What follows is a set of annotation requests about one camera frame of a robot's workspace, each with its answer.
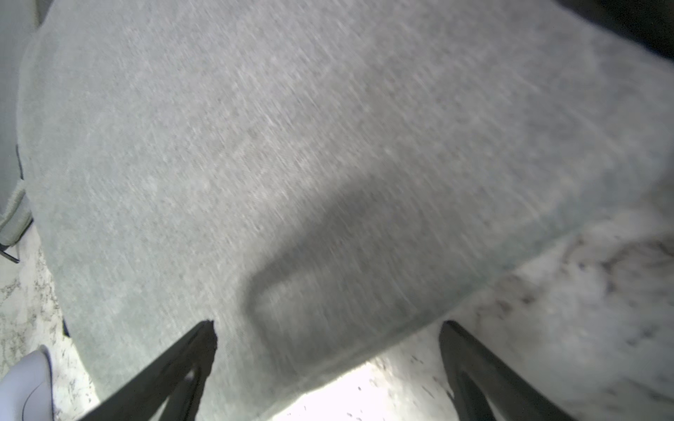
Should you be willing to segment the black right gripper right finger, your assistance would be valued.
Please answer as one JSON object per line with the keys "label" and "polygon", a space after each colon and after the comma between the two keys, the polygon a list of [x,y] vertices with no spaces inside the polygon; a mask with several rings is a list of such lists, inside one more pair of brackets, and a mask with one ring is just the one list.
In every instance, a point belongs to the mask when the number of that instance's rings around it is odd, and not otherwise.
{"label": "black right gripper right finger", "polygon": [[459,419],[494,420],[496,408],[505,420],[573,420],[455,321],[442,323],[439,346]]}

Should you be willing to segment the lilac computer mouse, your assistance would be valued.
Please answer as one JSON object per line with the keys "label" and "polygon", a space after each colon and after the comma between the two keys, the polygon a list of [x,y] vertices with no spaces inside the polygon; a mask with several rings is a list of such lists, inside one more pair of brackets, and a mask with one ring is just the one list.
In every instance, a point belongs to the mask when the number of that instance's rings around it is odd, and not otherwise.
{"label": "lilac computer mouse", "polygon": [[53,421],[52,385],[49,351],[40,346],[1,380],[1,420]]}

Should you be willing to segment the grey laptop bag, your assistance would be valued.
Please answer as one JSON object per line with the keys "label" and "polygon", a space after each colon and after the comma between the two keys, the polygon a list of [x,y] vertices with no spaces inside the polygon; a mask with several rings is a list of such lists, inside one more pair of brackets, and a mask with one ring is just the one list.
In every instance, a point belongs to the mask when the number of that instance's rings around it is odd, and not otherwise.
{"label": "grey laptop bag", "polygon": [[19,242],[33,221],[18,149],[19,69],[34,33],[47,17],[51,0],[1,2],[1,256]]}
{"label": "grey laptop bag", "polygon": [[257,420],[673,167],[670,1],[55,1],[19,155],[99,396],[204,319]]}

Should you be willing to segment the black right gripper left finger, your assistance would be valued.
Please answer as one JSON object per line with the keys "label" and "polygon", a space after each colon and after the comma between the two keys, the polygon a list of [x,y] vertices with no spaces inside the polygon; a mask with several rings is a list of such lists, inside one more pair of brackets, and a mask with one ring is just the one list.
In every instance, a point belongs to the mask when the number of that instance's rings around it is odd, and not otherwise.
{"label": "black right gripper left finger", "polygon": [[204,320],[83,419],[194,420],[218,339],[214,322]]}

